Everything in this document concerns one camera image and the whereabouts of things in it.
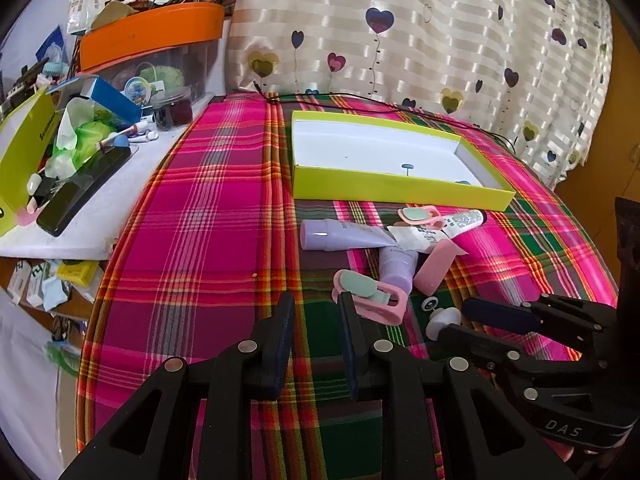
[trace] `round container with lid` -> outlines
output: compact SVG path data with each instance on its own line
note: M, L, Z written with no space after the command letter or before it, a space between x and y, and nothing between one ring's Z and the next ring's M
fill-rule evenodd
M158 130L171 130L193 121L191 88L188 86L158 92L151 98L150 104L154 109Z

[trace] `white desk surface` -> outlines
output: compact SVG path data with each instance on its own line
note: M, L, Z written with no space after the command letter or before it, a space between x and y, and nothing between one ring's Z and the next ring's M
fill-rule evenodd
M197 118L212 93L193 107ZM55 238L35 222L16 226L0 237L0 256L12 258L57 258L107 260L149 178L186 127L159 132L153 142L140 149L82 207L62 234Z

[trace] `striped curtain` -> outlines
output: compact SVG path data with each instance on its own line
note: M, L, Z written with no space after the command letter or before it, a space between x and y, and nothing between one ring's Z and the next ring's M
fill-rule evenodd
M238 0L226 77L449 114L552 188L586 160L611 56L604 0Z

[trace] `orange storage box lid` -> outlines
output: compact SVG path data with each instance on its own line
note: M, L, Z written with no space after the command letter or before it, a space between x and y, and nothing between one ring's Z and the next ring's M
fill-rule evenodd
M206 2L170 5L127 16L82 38L80 69L85 72L149 50L219 40L224 20L224 7Z

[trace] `blue box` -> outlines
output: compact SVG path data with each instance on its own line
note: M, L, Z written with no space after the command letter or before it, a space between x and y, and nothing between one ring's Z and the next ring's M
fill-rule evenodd
M110 122L119 130L140 122L142 117L141 107L97 75L79 75L47 91L47 94L55 93L59 93L57 111L64 111L66 104L74 97L86 97L108 110L111 113Z

